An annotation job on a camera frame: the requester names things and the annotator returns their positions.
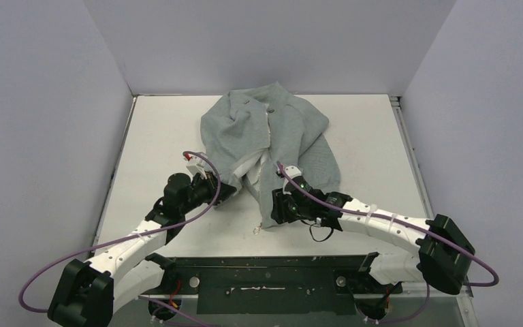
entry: gray wall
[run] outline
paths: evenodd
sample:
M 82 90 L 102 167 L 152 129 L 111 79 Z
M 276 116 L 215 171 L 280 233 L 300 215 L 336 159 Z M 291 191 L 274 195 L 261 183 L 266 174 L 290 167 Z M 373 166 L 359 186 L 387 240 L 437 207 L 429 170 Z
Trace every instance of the gray wall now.
M 91 244 L 130 105 L 81 0 L 0 1 L 0 326 L 52 324 L 17 293 Z M 27 300 L 47 307 L 59 274 Z
M 458 0 L 403 107 L 434 211 L 500 273 L 474 288 L 481 326 L 523 326 L 523 1 Z
M 455 0 L 85 0 L 134 93 L 403 94 Z

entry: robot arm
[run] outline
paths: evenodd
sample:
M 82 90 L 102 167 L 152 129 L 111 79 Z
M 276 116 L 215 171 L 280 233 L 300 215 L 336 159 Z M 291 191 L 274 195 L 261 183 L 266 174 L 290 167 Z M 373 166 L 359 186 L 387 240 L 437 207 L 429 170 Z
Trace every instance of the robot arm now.
M 345 211 L 359 212 L 361 215 L 342 213 L 318 204 L 286 180 L 282 189 L 273 191 L 272 218 L 278 223 L 309 220 L 322 227 L 358 232 L 391 243 L 408 253 L 384 253 L 373 260 L 369 267 L 370 275 L 380 284 L 425 281 L 447 294 L 460 293 L 471 260 L 423 233 L 428 230 L 438 234 L 474 254 L 475 250 L 470 242 L 449 217 L 437 215 L 434 220 L 428 220 L 398 215 L 381 210 L 374 204 L 367 205 L 347 194 L 323 193 L 313 189 L 295 166 L 286 167 L 285 173 L 318 200 Z M 414 225 L 417 229 L 400 225 L 401 221 Z
M 203 203 L 211 203 L 217 180 L 204 170 L 197 157 L 188 157 L 186 174 L 173 174 L 153 209 L 129 235 L 137 237 L 119 243 L 85 262 L 71 261 L 63 270 L 47 316 L 66 327 L 107 326 L 113 313 L 140 294 L 175 277 L 175 263 L 156 253 L 170 242 L 182 226 L 149 234 L 185 220 L 185 214 Z M 215 204 L 229 198 L 236 189 L 221 184 Z

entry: gray jacket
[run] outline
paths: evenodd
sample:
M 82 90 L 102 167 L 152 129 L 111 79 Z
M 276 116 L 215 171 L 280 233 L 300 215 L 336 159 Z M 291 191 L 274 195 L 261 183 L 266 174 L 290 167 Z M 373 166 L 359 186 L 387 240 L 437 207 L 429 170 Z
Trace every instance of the gray jacket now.
M 259 203 L 262 228 L 271 219 L 272 191 L 283 186 L 276 162 L 297 166 L 312 187 L 337 191 L 340 170 L 322 132 L 329 120 L 310 102 L 275 82 L 230 91 L 202 117 L 206 154 L 224 183 L 242 184 Z

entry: white table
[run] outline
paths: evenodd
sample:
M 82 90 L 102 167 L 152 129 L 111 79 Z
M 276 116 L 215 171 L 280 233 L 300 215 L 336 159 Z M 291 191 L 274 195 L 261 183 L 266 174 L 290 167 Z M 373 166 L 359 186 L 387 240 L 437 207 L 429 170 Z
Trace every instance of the white table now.
M 329 119 L 326 138 L 342 175 L 340 191 L 365 203 L 425 217 L 387 95 L 300 95 Z M 219 96 L 139 96 L 104 210 L 99 242 L 132 231 L 163 195 L 169 175 L 186 172 L 184 150 L 204 151 L 200 117 Z M 402 251 L 365 235 L 335 232 L 314 242 L 299 222 L 254 234 L 261 215 L 243 189 L 231 202 L 186 225 L 158 253 L 167 257 L 360 255 Z M 315 230 L 321 238 L 329 229 Z

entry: screw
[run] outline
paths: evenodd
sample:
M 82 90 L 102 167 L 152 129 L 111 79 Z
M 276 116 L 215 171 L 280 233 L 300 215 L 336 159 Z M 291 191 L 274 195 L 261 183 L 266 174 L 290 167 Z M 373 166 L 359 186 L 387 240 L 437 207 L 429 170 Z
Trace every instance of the screw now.
M 343 276 L 340 276 L 340 277 L 336 278 L 336 285 L 339 286 L 339 287 L 346 286 L 346 278 L 343 277 Z
M 200 279 L 197 277 L 192 277 L 189 279 L 189 286 L 196 288 L 200 285 Z

